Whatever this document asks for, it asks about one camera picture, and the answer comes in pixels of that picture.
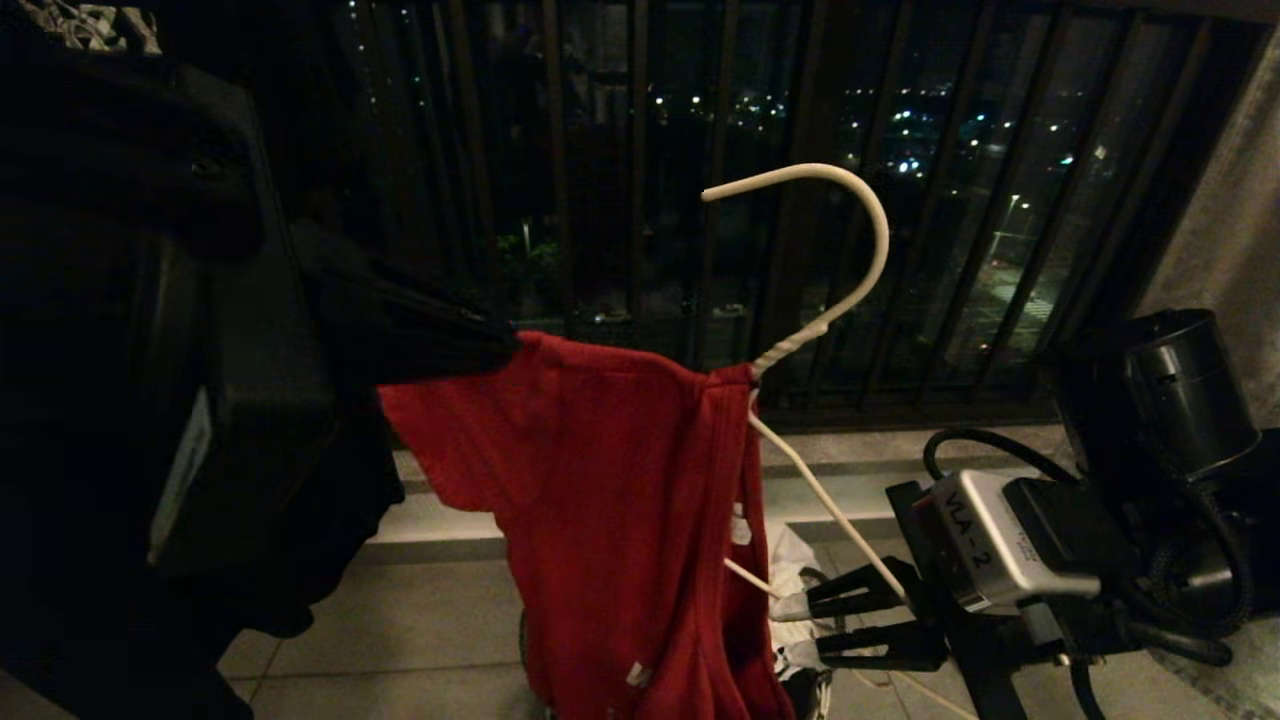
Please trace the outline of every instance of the red shirt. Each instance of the red shirt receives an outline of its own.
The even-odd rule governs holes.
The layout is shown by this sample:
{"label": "red shirt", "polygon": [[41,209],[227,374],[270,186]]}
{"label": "red shirt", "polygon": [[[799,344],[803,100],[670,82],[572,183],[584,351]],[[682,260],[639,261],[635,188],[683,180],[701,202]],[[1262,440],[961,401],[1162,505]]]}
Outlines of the red shirt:
{"label": "red shirt", "polygon": [[381,396],[440,500],[507,536],[534,692],[568,720],[792,717],[768,597],[723,565],[768,573],[750,368],[520,337],[503,370]]}

